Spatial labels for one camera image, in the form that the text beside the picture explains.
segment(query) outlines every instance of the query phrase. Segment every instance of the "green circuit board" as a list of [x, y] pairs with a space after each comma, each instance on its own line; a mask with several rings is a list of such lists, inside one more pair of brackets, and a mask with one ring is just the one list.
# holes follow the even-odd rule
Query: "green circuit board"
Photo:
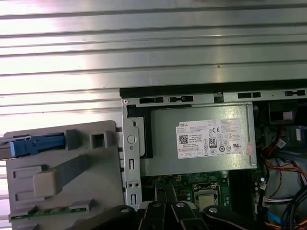
[[231, 209], [231, 198], [227, 174], [222, 172], [201, 172], [181, 175], [164, 175], [142, 178], [143, 201], [154, 199], [154, 187], [159, 184], [171, 183], [174, 186], [177, 199], [195, 203], [195, 197], [200, 192], [198, 185], [211, 186], [218, 194], [218, 205]]
[[20, 215], [16, 217], [11, 217], [11, 220], [18, 220], [18, 219], [30, 219], [36, 217], [45, 217], [51, 215], [59, 215], [59, 214], [69, 214], [69, 213], [76, 213], [76, 212], [86, 212], [86, 208], [77, 208], [77, 209], [69, 209], [69, 207], [57, 207], [52, 209], [46, 210], [33, 210], [28, 215]]

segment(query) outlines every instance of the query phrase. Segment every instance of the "ce mark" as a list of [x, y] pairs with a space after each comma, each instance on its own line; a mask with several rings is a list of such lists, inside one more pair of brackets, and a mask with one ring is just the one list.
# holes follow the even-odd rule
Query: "ce mark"
[[213, 128], [213, 129], [212, 129], [212, 132], [213, 132], [213, 133], [216, 133], [216, 132], [219, 133], [219, 132], [220, 132], [220, 128], [219, 128], [219, 127], [218, 127], [218, 128]]

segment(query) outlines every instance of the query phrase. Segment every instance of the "screw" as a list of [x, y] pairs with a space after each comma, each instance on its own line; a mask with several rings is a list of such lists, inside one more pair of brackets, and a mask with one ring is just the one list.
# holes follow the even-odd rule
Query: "screw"
[[154, 207], [160, 207], [161, 204], [160, 204], [160, 203], [155, 203], [153, 206], [154, 206]]
[[177, 203], [176, 206], [177, 207], [184, 207], [184, 203]]
[[217, 209], [216, 209], [216, 208], [214, 208], [214, 207], [211, 207], [211, 208], [209, 209], [209, 212], [212, 212], [212, 213], [217, 213]]

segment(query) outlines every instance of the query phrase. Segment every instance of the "motherboard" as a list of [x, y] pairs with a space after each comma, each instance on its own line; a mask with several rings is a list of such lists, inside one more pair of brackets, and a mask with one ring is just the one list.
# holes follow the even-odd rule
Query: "motherboard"
[[227, 171], [143, 177], [143, 201], [154, 200], [154, 187], [161, 184], [172, 184], [177, 199], [194, 203], [199, 211], [210, 205], [231, 209]]

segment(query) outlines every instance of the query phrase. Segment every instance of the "80 plus logo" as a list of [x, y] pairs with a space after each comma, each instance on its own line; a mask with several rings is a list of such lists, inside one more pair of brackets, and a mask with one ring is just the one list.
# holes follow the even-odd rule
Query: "80 plus logo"
[[217, 148], [217, 141], [216, 138], [209, 138], [209, 147], [211, 149]]

